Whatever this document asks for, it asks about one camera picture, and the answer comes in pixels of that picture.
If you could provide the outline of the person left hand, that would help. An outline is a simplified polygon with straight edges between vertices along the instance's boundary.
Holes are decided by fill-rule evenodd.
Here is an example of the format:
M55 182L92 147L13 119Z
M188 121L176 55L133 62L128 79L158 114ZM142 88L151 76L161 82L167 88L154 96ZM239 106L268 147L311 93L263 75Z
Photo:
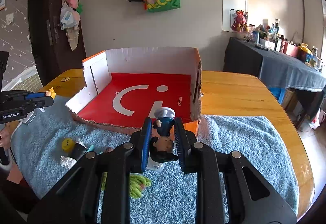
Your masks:
M6 123L5 127L1 130L0 146L4 149L9 149L11 145L11 136L10 123Z

